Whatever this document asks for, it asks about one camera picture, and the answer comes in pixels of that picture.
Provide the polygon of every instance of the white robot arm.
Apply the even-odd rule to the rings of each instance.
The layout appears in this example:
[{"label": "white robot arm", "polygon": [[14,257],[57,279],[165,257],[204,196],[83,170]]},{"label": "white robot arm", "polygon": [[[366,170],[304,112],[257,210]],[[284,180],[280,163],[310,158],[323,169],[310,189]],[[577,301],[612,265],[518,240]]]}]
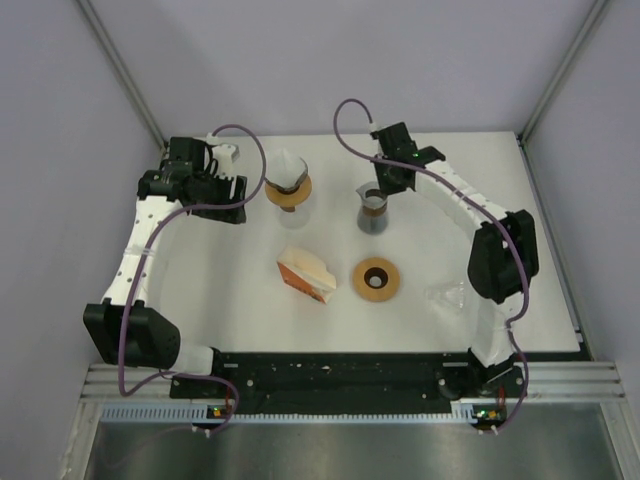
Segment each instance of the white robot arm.
[{"label": "white robot arm", "polygon": [[[374,163],[381,192],[393,195],[407,189],[416,191],[435,203],[471,241],[467,273],[478,295],[471,296],[468,309],[477,318],[470,353],[481,368],[498,374],[505,371],[513,355],[505,322],[522,305],[524,286],[515,259],[497,226],[463,199],[478,205],[509,233],[528,281],[539,269],[533,217],[525,210],[508,212],[488,200],[464,181],[436,148],[418,149],[404,123],[383,129],[375,124],[371,126],[371,136],[379,145],[378,158],[382,160]],[[385,163],[385,159],[392,160],[391,164]],[[422,169],[435,175],[416,175],[416,170]]]},{"label": "white robot arm", "polygon": [[[447,162],[438,160],[425,166],[440,177],[454,185],[458,192],[482,205],[496,218],[505,218],[507,211],[488,200],[466,181],[464,181]],[[477,210],[469,207],[462,199],[427,175],[417,175],[416,192],[437,205],[473,242],[475,234],[480,230],[486,218]],[[522,304],[522,295],[515,294],[503,303],[472,296],[470,310],[477,315],[476,333],[471,343],[471,352],[485,367],[498,365],[506,361],[513,353],[511,343],[505,331],[505,320],[512,316]]]},{"label": "white robot arm", "polygon": [[[207,156],[209,164],[205,166]],[[233,204],[244,199],[246,178],[233,176],[237,156],[237,146],[221,144],[215,137],[205,141],[174,137],[160,168],[147,171],[140,179],[136,216],[120,267],[101,303],[87,305],[84,313],[85,325],[107,363],[116,363],[122,313],[132,283],[136,282],[140,257],[145,254],[129,316],[127,365],[197,375],[212,373],[216,351],[185,342],[178,328],[159,311],[168,252],[184,216],[178,215],[166,224],[150,251],[145,250],[145,245],[163,219],[185,206]],[[234,224],[246,221],[242,207],[193,214]]]}]

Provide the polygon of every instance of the gray wall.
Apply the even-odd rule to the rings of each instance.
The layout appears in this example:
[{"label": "gray wall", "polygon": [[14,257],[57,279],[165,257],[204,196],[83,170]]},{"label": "gray wall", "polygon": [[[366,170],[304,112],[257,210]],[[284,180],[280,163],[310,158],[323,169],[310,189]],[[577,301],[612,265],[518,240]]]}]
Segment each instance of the gray wall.
[{"label": "gray wall", "polygon": [[54,478],[108,286],[155,158],[68,0],[0,14],[0,478]]},{"label": "gray wall", "polygon": [[640,2],[614,2],[531,152],[596,351],[640,421]]},{"label": "gray wall", "polygon": [[94,3],[166,132],[297,134],[347,96],[416,131],[519,130],[592,0]]}]

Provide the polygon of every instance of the white table surface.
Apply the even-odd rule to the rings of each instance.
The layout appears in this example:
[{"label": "white table surface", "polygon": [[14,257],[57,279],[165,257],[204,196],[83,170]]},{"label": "white table surface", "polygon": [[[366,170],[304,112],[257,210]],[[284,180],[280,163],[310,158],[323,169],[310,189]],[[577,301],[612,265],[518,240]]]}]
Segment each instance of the white table surface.
[{"label": "white table surface", "polygon": [[[373,153],[367,135],[346,135]],[[535,218],[540,273],[531,306],[515,327],[525,351],[577,351],[579,346],[560,288],[540,215],[512,132],[414,134],[434,145],[471,185],[508,210]],[[471,344],[475,320],[435,308],[429,285],[466,278],[471,245],[451,220],[414,192],[389,198],[390,224],[379,236],[356,225],[355,190],[375,180],[373,166],[346,152],[331,135],[263,137],[265,149],[286,147],[309,165],[310,222],[287,230],[277,207],[261,192],[246,206],[245,225],[188,218],[177,233],[162,286],[160,311],[183,338],[223,351],[456,352]],[[260,170],[257,149],[240,145],[237,171],[253,189]],[[276,258],[286,245],[318,255],[338,280],[328,305],[282,283]],[[402,285],[390,301],[361,299],[351,271],[362,259],[382,256],[400,270]]]}]

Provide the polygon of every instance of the purple cable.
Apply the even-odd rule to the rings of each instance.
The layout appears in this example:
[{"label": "purple cable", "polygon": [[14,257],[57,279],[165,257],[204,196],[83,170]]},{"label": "purple cable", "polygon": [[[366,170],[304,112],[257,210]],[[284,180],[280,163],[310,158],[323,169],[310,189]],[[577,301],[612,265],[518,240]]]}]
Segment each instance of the purple cable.
[{"label": "purple cable", "polygon": [[[174,372],[162,372],[162,373],[163,374],[171,374],[171,373],[174,373]],[[195,378],[197,380],[202,380],[204,378],[202,375],[191,375],[191,374],[187,374],[187,373],[182,373],[182,374],[175,375],[175,376],[179,376],[181,378]],[[224,378],[218,378],[218,377],[209,376],[209,377],[206,377],[206,379],[210,380],[210,381],[213,381],[213,382],[221,383],[221,384],[225,385],[227,388],[230,388],[231,391],[233,392],[234,398],[236,399],[236,401],[233,402],[233,405],[231,406],[231,411],[227,414],[227,416],[225,417],[224,421],[210,430],[211,434],[213,435],[213,434],[220,433],[222,430],[224,430],[225,428],[227,428],[229,426],[229,422],[231,421],[231,418],[236,413],[236,409],[238,408],[238,399],[240,398],[240,395],[239,395],[238,389],[235,387],[235,385],[233,385],[228,380],[225,380]],[[120,468],[122,465],[124,465],[126,462],[128,462],[131,459],[131,457],[137,455],[141,450],[145,449],[150,444],[155,442],[158,438],[163,437],[167,433],[177,432],[177,431],[184,431],[184,430],[191,430],[192,428],[193,428],[192,426],[187,426],[187,425],[178,425],[178,426],[175,426],[175,427],[164,428],[164,429],[160,430],[159,432],[151,435],[149,438],[147,438],[147,439],[143,440],[142,442],[138,443],[138,445],[136,445],[127,455],[122,457],[117,462],[110,462],[109,460],[107,460],[104,448],[101,448],[101,452],[102,452],[101,460],[102,460],[102,463],[104,463],[107,468],[109,468],[111,470],[116,470],[116,469]],[[98,440],[97,440],[98,445],[99,445],[101,440],[102,440],[102,438],[99,437]]]},{"label": "purple cable", "polygon": [[458,196],[467,205],[475,208],[482,215],[487,217],[498,228],[504,240],[507,242],[509,250],[511,251],[511,254],[513,255],[513,258],[516,262],[518,274],[520,275],[520,281],[522,282],[522,293],[523,293],[524,299],[523,299],[522,308],[520,309],[520,311],[513,317],[506,320],[505,327],[507,329],[507,335],[509,337],[509,341],[511,342],[511,345],[516,351],[518,357],[522,361],[522,365],[524,369],[524,382],[522,385],[522,392],[520,394],[520,397],[518,397],[518,401],[515,407],[513,407],[513,410],[511,411],[511,415],[509,415],[507,419],[504,421],[504,423],[497,428],[496,433],[501,432],[504,428],[507,427],[507,425],[511,423],[512,419],[520,410],[520,407],[522,406],[522,402],[527,396],[527,389],[529,387],[529,364],[524,355],[524,352],[516,342],[516,338],[512,331],[513,323],[520,320],[522,317],[524,317],[524,314],[527,312],[527,309],[529,308],[529,281],[527,280],[527,274],[525,272],[524,265],[522,264],[522,259],[520,258],[520,254],[518,253],[518,249],[516,248],[515,243],[513,243],[513,240],[511,239],[511,235],[509,235],[509,232],[507,231],[507,229],[502,225],[502,223],[500,223],[500,221],[496,217],[494,217],[489,211],[487,211],[487,209],[483,208],[482,205],[479,205],[478,203],[474,202],[473,200],[465,196],[462,192],[458,191],[458,189],[456,189],[455,186],[453,186],[451,183],[449,183],[447,180],[445,180],[443,177],[441,177],[437,173],[431,172],[425,168],[416,167],[414,165],[408,165],[406,163],[397,162],[394,160],[387,160],[383,158],[373,157],[371,155],[366,155],[352,148],[350,145],[348,145],[347,142],[344,141],[344,139],[342,138],[338,130],[338,116],[340,115],[340,111],[342,110],[342,108],[348,103],[355,103],[360,105],[364,109],[367,115],[367,118],[369,119],[369,123],[373,123],[373,117],[371,116],[371,112],[362,101],[356,98],[347,98],[346,100],[343,100],[340,103],[340,105],[338,105],[338,108],[336,108],[336,111],[333,114],[333,133],[338,139],[338,142],[340,142],[340,145],[342,145],[347,151],[349,151],[353,155],[363,158],[365,160],[369,160],[370,162],[390,165],[392,167],[405,168],[407,170],[413,170],[414,172],[422,173],[424,175],[427,175],[433,178],[436,182],[442,183],[445,187],[451,190],[451,192],[453,192],[456,196]]},{"label": "purple cable", "polygon": [[[127,295],[127,301],[124,305],[124,311],[122,313],[122,324],[120,326],[120,341],[118,343],[118,388],[120,390],[120,395],[122,395],[123,397],[128,397],[133,395],[135,392],[137,392],[142,386],[146,385],[147,383],[149,383],[151,380],[161,377],[163,375],[166,375],[169,372],[158,372],[156,374],[150,375],[149,377],[145,378],[144,380],[140,381],[137,385],[135,385],[131,390],[127,390],[125,387],[125,382],[124,382],[124,353],[125,353],[125,347],[127,344],[127,327],[129,325],[129,315],[131,313],[131,306],[133,305],[133,298],[136,294],[136,290],[138,289],[138,284],[140,283],[140,278],[142,277],[142,271],[144,269],[144,264],[147,261],[147,254],[145,252],[149,251],[149,249],[153,246],[153,242],[155,242],[156,238],[158,237],[158,235],[160,234],[160,232],[162,231],[162,229],[164,227],[167,226],[167,224],[173,220],[174,218],[176,218],[178,215],[181,215],[183,213],[186,212],[191,212],[193,210],[231,210],[233,208],[238,208],[243,206],[244,204],[248,203],[249,201],[251,201],[260,191],[260,189],[262,188],[262,184],[264,183],[264,179],[265,179],[265,175],[267,173],[267,159],[264,153],[264,149],[262,148],[262,144],[260,143],[260,140],[258,140],[258,137],[255,136],[255,134],[249,130],[248,128],[243,127],[242,125],[235,125],[235,124],[229,124],[229,125],[223,125],[219,128],[217,128],[214,132],[213,135],[217,135],[218,133],[220,133],[223,130],[228,130],[231,128],[235,128],[238,130],[243,131],[244,133],[246,133],[247,135],[249,135],[251,137],[251,139],[256,143],[256,146],[258,147],[258,150],[260,151],[260,157],[262,159],[262,173],[260,174],[260,179],[258,181],[258,185],[256,186],[256,188],[253,190],[253,192],[251,192],[251,194],[249,194],[248,197],[246,197],[244,200],[241,200],[239,202],[236,203],[232,203],[229,205],[190,205],[188,207],[183,207],[180,208],[178,210],[176,210],[175,212],[170,213],[169,215],[167,215],[157,226],[156,228],[153,230],[153,232],[151,233],[151,235],[149,236],[149,239],[147,240],[147,243],[144,246],[144,250],[143,253],[140,255],[140,261],[138,262],[138,268],[136,269],[136,273],[133,276],[133,280],[131,282],[131,288],[129,289],[129,294]],[[185,374],[178,374],[181,377],[185,377]],[[212,381],[219,381],[221,379],[217,379],[216,377],[211,377],[208,375],[196,375],[196,376],[191,376],[194,378],[199,378],[202,380],[212,380]],[[235,391],[236,394],[236,398],[235,398],[235,402],[234,403],[239,403],[240,399],[238,398],[237,394],[237,390]]]},{"label": "purple cable", "polygon": [[[136,273],[133,276],[133,280],[131,281],[131,288],[129,289],[129,294],[127,295],[124,311],[122,313],[122,324],[120,326],[120,339],[118,343],[118,389],[120,390],[120,395],[122,395],[123,397],[129,397],[133,395],[144,385],[146,385],[147,383],[149,383],[150,381],[158,377],[162,377],[166,379],[165,375],[173,375],[173,377],[190,378],[190,379],[196,379],[196,380],[208,380],[212,382],[222,383],[223,385],[226,385],[228,388],[230,388],[233,391],[233,395],[234,395],[233,406],[231,408],[231,411],[225,418],[225,420],[211,431],[212,434],[217,434],[222,430],[224,430],[225,428],[227,428],[227,426],[229,425],[229,422],[231,421],[231,418],[233,417],[233,415],[236,412],[236,409],[238,408],[238,404],[240,403],[240,394],[238,392],[238,389],[231,382],[229,382],[228,380],[225,380],[224,378],[214,377],[212,375],[193,375],[189,373],[158,371],[158,373],[150,375],[144,380],[141,380],[131,390],[127,390],[125,387],[125,381],[124,381],[124,353],[125,353],[125,346],[127,344],[127,327],[129,325],[129,315],[131,314],[131,307],[133,305],[133,297],[135,296],[136,290],[138,289],[138,284],[140,283],[140,279],[142,278],[142,271],[147,261],[147,253],[145,252],[148,252],[149,249],[153,246],[153,242],[155,242],[156,238],[160,234],[160,231],[165,226],[167,226],[167,224],[171,220],[176,218],[178,215],[181,215],[186,212],[191,212],[194,210],[231,210],[233,208],[241,207],[244,204],[251,201],[253,198],[255,198],[255,196],[260,192],[260,189],[262,188],[262,184],[264,183],[265,176],[267,173],[267,158],[265,156],[264,149],[262,148],[262,144],[260,143],[260,140],[258,140],[258,137],[248,128],[243,127],[242,125],[236,125],[236,124],[222,125],[221,127],[217,128],[213,132],[213,135],[215,136],[223,130],[228,130],[232,128],[241,130],[247,135],[249,135],[251,139],[256,143],[256,146],[260,151],[260,157],[262,159],[262,172],[260,174],[258,185],[249,194],[248,197],[246,197],[244,200],[241,200],[240,202],[232,203],[229,205],[190,205],[188,207],[183,207],[176,210],[175,212],[170,213],[156,226],[156,228],[153,230],[153,232],[149,236],[147,243],[145,244],[143,253],[140,255],[140,261],[138,262]],[[137,452],[145,448],[147,445],[152,443],[157,438],[169,432],[174,432],[177,430],[184,430],[184,429],[191,429],[191,427],[181,425],[178,427],[171,427],[171,428],[162,430],[157,434],[151,436],[147,440],[143,441],[141,444],[137,445],[131,453],[129,453],[127,456],[120,459],[119,461],[110,464],[109,462],[106,461],[106,459],[104,459],[104,456],[103,456],[103,461],[105,461],[105,463],[109,468],[118,468],[122,464],[124,464],[126,461],[128,461],[133,455],[135,455]]]}]

